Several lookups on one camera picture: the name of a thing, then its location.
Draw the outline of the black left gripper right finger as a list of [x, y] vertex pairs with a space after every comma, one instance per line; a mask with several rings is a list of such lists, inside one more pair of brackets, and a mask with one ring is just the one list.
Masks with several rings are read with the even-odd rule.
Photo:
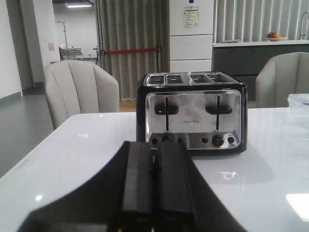
[[182, 144], [163, 142], [155, 157], [156, 232], [243, 232]]

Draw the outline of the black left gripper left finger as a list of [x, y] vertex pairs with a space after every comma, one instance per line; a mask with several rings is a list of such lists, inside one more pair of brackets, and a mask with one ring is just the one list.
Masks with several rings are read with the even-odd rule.
[[125, 141], [92, 178], [33, 210], [20, 232], [150, 232], [152, 155], [145, 143]]

